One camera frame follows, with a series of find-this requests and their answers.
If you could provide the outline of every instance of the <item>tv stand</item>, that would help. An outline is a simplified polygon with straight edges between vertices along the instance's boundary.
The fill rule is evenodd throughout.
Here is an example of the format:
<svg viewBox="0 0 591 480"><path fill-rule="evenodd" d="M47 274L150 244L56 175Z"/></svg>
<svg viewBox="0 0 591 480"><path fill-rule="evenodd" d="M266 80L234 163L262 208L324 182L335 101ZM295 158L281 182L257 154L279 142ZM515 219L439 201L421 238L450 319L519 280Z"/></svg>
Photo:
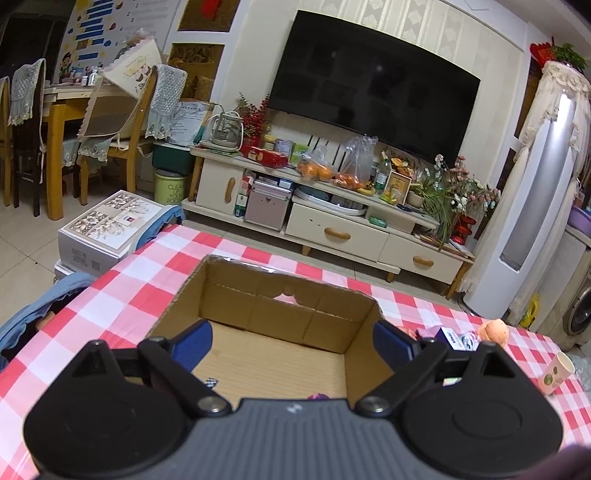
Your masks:
<svg viewBox="0 0 591 480"><path fill-rule="evenodd" d="M237 156L220 155L201 148L191 148L195 157L189 197L182 202L185 210L200 213L227 223L240 225L271 236L300 244L302 254L315 248L338 257L370 265L386 272L392 282L400 270L408 270L450 287L450 299L473 260L450 252L440 251L413 235L416 225L436 228L432 217L405 212L379 200L332 184L304 179L290 168L268 168L260 163ZM233 215L238 187L244 171L252 170L368 205L369 212L388 222L383 228L369 223L364 217L349 216L299 197L292 197L291 213L280 231L245 222ZM329 235L345 232L346 235Z"/></svg>

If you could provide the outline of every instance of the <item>cardboard box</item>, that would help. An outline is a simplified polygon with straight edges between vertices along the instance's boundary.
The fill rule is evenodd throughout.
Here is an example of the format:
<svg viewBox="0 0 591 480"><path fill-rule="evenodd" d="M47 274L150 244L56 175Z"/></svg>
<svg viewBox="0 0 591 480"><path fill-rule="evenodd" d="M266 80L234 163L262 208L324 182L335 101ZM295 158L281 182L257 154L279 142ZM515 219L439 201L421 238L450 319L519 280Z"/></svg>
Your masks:
<svg viewBox="0 0 591 480"><path fill-rule="evenodd" d="M130 253L130 246L166 208L123 190L111 195L60 228L61 262L100 277Z"/></svg>
<svg viewBox="0 0 591 480"><path fill-rule="evenodd" d="M378 303L357 291L209 256L150 335L173 338L199 319L211 322L213 346L193 374L216 378L234 408L242 397L315 393L353 405L392 375L372 340Z"/></svg>

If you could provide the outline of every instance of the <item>wooden drawer handle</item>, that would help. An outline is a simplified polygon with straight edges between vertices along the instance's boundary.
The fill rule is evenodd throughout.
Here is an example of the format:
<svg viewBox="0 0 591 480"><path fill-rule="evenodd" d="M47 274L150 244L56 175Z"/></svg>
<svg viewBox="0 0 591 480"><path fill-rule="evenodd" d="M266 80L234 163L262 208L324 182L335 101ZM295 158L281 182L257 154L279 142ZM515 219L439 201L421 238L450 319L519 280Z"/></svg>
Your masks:
<svg viewBox="0 0 591 480"><path fill-rule="evenodd" d="M234 177L228 180L228 186L226 187L226 197L224 198L224 202L230 203L232 201L232 190L234 189L235 184L236 179Z"/></svg>
<svg viewBox="0 0 591 480"><path fill-rule="evenodd" d="M423 267L432 267L435 264L433 260L425 260L418 255L413 257L413 262L415 262L417 265L422 265Z"/></svg>
<svg viewBox="0 0 591 480"><path fill-rule="evenodd" d="M334 236L336 238L340 238L341 240L350 240L351 239L350 233L337 232L330 227L325 228L324 233L328 236Z"/></svg>

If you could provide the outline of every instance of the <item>table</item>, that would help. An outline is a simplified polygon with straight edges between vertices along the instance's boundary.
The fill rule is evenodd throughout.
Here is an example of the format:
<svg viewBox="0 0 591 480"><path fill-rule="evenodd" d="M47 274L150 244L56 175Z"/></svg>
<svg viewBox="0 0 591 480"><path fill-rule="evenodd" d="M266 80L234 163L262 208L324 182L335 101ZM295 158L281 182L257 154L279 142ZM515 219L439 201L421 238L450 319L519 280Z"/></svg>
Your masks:
<svg viewBox="0 0 591 480"><path fill-rule="evenodd" d="M64 124L84 118L94 87L50 85L43 90L43 121L47 122L46 189L47 216L64 216L61 202L61 143ZM101 95L126 95L116 86L101 88Z"/></svg>
<svg viewBox="0 0 591 480"><path fill-rule="evenodd" d="M150 331L187 276L208 254L262 264L373 296L384 318L410 329L445 325L458 332L482 323L425 300L392 292L301 262L272 255L183 226L160 233L134 255L76 297L22 349L0 374L0 479L28 480L36 474L22 442L22 421L58 373L89 340L130 348ZM511 328L508 351L530 378L539 376L557 345L541 335ZM564 424L564 444L591 445L591 405L577 379L550 397Z"/></svg>

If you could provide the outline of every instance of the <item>banana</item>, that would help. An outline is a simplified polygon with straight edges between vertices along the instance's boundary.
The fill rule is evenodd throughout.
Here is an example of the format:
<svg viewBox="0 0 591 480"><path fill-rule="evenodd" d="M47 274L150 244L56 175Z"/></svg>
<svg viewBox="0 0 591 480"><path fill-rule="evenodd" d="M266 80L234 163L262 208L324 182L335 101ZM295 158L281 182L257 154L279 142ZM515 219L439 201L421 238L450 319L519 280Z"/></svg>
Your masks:
<svg viewBox="0 0 591 480"><path fill-rule="evenodd" d="M372 195L375 195L375 189L371 188L371 189L357 189L357 193L360 193L361 195L366 195L368 197L371 197Z"/></svg>

